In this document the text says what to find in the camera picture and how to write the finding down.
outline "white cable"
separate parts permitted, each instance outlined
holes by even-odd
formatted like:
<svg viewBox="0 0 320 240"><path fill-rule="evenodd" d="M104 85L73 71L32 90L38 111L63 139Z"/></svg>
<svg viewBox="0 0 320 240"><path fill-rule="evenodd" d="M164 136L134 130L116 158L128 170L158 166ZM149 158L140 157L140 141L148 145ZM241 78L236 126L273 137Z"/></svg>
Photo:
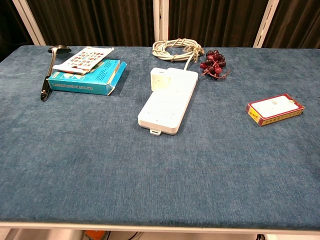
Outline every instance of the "white cable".
<svg viewBox="0 0 320 240"><path fill-rule="evenodd" d="M166 51L166 48L173 48L173 47L185 47L184 54L176 54L171 55L169 52ZM176 40L169 40L169 41L156 41L152 45L152 54L157 58L165 61L185 61L187 60L184 69L187 69L187 66L191 59L193 58L194 62L198 61L198 56L203 55L205 52L201 45L199 45L195 40L192 39L176 39Z"/></svg>

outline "red and white box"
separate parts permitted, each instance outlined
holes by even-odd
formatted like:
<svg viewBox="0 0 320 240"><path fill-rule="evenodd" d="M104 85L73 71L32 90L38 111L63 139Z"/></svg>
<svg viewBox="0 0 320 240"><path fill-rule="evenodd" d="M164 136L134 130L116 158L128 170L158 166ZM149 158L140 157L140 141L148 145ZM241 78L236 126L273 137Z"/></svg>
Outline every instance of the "red and white box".
<svg viewBox="0 0 320 240"><path fill-rule="evenodd" d="M245 111L260 126L300 115L305 107L288 93L248 103Z"/></svg>

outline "floor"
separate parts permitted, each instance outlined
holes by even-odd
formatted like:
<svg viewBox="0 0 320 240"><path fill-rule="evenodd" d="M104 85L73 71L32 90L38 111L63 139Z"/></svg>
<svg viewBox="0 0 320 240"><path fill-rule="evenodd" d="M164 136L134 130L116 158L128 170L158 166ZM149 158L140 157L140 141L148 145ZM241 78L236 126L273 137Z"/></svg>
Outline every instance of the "floor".
<svg viewBox="0 0 320 240"><path fill-rule="evenodd" d="M135 232L112 231L109 240L129 240ZM0 228L0 240L80 240L82 231ZM256 240L256 234L141 232L132 240ZM320 240L318 236L266 235L265 240Z"/></svg>

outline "card box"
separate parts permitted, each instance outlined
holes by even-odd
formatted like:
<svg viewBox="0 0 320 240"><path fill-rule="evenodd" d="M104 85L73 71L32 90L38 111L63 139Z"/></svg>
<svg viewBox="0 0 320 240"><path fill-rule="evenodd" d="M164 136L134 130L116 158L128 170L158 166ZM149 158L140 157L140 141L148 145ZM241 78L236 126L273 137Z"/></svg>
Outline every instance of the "card box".
<svg viewBox="0 0 320 240"><path fill-rule="evenodd" d="M48 82L52 90L109 95L126 66L124 61L103 59L85 75L56 71Z"/></svg>
<svg viewBox="0 0 320 240"><path fill-rule="evenodd" d="M300 115L305 107L288 93L248 103L245 111L260 126Z"/></svg>

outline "metal ladle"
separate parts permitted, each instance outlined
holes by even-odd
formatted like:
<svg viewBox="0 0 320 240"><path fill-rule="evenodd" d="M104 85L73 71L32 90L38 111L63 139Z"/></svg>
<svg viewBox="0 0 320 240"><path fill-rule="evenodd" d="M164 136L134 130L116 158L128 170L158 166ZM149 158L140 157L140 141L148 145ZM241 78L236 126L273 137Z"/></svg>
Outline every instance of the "metal ladle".
<svg viewBox="0 0 320 240"><path fill-rule="evenodd" d="M51 59L49 71L48 71L48 73L44 79L43 85L42 85L41 96L40 96L40 99L42 102L47 100L49 92L50 92L48 78L52 74L52 67L54 66L54 63L56 61L56 55L57 54L67 54L70 52L71 52L71 49L65 45L55 45L55 46L52 46L48 49L48 53L52 54L52 59Z"/></svg>

